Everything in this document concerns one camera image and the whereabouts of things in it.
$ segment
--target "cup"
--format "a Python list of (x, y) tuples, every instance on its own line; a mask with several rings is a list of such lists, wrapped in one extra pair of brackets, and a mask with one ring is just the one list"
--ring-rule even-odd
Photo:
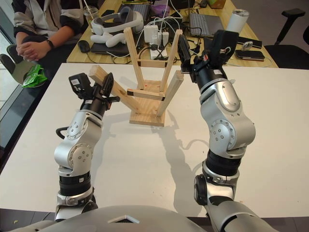
[(98, 18), (98, 9), (94, 6), (89, 6), (89, 8), (87, 6), (84, 7), (84, 15), (86, 17), (86, 20), (88, 22), (88, 25), (92, 30), (92, 26), (91, 26), (91, 22), (93, 19)]
[(226, 30), (240, 33), (245, 23), (247, 22), (248, 17), (248, 11), (242, 9), (234, 10), (232, 16), (230, 17), (230, 21), (228, 22)]

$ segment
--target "white tumbler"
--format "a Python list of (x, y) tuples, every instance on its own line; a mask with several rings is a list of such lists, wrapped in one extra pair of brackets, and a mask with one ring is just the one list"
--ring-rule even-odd
[(242, 9), (235, 9), (230, 17), (226, 30), (240, 33), (249, 17), (249, 12)]

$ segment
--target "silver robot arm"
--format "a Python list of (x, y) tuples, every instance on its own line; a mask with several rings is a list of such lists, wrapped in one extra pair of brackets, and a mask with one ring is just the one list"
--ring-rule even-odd
[(201, 114), (210, 131), (210, 149), (203, 173), (195, 178), (194, 197), (206, 208), (216, 232), (274, 232), (253, 211), (234, 201), (238, 167), (255, 138), (254, 124), (222, 69), (235, 51), (237, 37), (238, 33), (220, 30), (211, 42), (204, 39), (205, 50), (194, 64), (190, 64), (187, 40), (182, 35), (179, 38), (182, 72), (189, 73), (199, 87)]
[(66, 136), (55, 150), (55, 160), (59, 164), (60, 191), (57, 194), (56, 221), (62, 221), (92, 209), (98, 208), (94, 198), (94, 188), (90, 182), (91, 159), (96, 143), (102, 132), (102, 118), (112, 102), (119, 97), (109, 97), (113, 76), (110, 73), (103, 83), (90, 86), (88, 77), (78, 74), (69, 77), (73, 91), (84, 102), (71, 124), (65, 128)]

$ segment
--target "floor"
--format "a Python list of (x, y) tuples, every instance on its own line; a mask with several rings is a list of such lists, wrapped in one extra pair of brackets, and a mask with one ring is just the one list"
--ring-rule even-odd
[[(0, 54), (7, 54), (6, 47), (10, 45), (9, 42), (0, 33)], [(18, 83), (12, 78), (10, 73), (0, 63), (0, 108), (8, 100), (11, 93), (18, 86)]]
[[(246, 9), (250, 12), (248, 19), (249, 26), (256, 36), (263, 41), (263, 45), (274, 44), (276, 38), (283, 27), (286, 18), (281, 12), (288, 9), (300, 8), (307, 12), (304, 17), (297, 19), (282, 44), (294, 44), (309, 52), (309, 46), (303, 41), (302, 34), (309, 22), (309, 2), (308, 0), (232, 0), (237, 8)], [(6, 53), (8, 43), (0, 35), (0, 53)], [(10, 74), (3, 69), (0, 64), (0, 107), (16, 88), (17, 83), (10, 77)], [(0, 230), (10, 231), (19, 227), (27, 226), (40, 221), (46, 212), (32, 212), (0, 209)], [(46, 218), (53, 220), (54, 213)], [(266, 221), (279, 231), (308, 231), (309, 217), (296, 218), (267, 218)], [(206, 223), (200, 225), (208, 231), (212, 231), (211, 226)]]

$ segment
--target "white vr headset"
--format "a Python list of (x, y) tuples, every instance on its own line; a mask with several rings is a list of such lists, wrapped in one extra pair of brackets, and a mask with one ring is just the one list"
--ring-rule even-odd
[[(109, 19), (119, 19), (123, 24), (105, 28), (104, 22)], [(139, 12), (133, 11), (130, 7), (126, 6), (121, 9), (119, 13), (110, 14), (102, 18), (95, 18), (91, 22), (92, 29), (96, 35), (103, 35), (104, 32), (111, 33), (124, 30), (125, 28), (132, 28), (136, 32), (143, 30), (144, 22), (143, 17)]]

